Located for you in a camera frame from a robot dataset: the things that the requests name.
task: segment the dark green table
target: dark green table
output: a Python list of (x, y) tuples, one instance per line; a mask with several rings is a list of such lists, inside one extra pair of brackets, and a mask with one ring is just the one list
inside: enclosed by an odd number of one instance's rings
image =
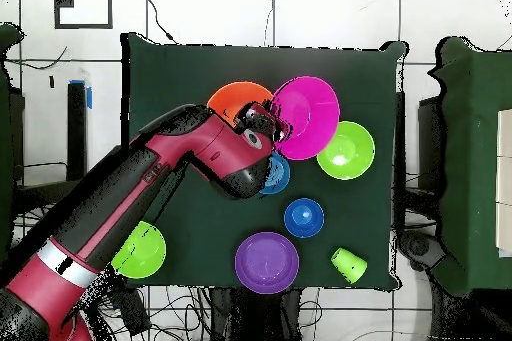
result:
[(441, 82), (447, 132), (440, 212), (449, 254), (432, 274), (454, 296), (510, 289), (512, 259), (498, 257), (495, 201), (498, 112), (512, 108), (512, 52), (450, 37), (437, 58), (432, 74)]
[[(136, 34), (123, 42), (123, 77), (129, 76), (129, 133), (186, 103), (206, 104), (225, 84), (253, 81), (271, 91), (300, 75), (318, 76), (336, 91), (343, 120), (364, 125), (376, 144), (375, 160), (360, 178), (337, 181), (316, 159), (292, 161), (291, 181), (280, 194), (244, 201), (220, 196), (193, 169), (156, 224), (167, 242), (162, 268), (133, 285), (236, 287), (234, 256), (239, 244), (258, 231), (287, 236), (300, 256), (294, 287), (347, 287), (330, 257), (344, 247), (368, 261), (359, 288), (391, 290), (389, 274), (391, 179), (396, 110), (396, 63), (403, 43), (379, 50), (330, 50), (156, 45)], [(286, 206), (299, 197), (317, 200), (325, 225), (299, 240), (285, 229)]]

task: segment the purple plate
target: purple plate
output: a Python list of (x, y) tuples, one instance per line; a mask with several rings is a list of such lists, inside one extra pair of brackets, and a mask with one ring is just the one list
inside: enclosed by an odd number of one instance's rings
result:
[(258, 294), (279, 293), (295, 280), (299, 254), (286, 237), (275, 232), (258, 232), (238, 247), (235, 271), (249, 290)]

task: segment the blue tape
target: blue tape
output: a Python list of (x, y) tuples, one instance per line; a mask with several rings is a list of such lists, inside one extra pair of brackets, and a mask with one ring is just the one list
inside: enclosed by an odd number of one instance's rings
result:
[(85, 98), (87, 101), (87, 107), (92, 109), (92, 87), (87, 87), (85, 89)]

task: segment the plastic cup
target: plastic cup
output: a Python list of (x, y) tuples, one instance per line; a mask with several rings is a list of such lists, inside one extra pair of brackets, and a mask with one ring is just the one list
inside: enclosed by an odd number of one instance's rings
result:
[(331, 262), (350, 284), (357, 282), (368, 267), (365, 260), (341, 247), (332, 255)]

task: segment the green bowl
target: green bowl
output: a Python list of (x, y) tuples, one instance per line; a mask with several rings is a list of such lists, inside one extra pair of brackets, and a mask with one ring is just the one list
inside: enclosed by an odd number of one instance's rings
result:
[(355, 122), (343, 121), (316, 160), (327, 175), (348, 180), (365, 173), (374, 157), (375, 143), (370, 133)]
[(163, 235), (153, 225), (140, 221), (112, 259), (112, 266), (121, 275), (140, 279), (158, 271), (164, 259)]

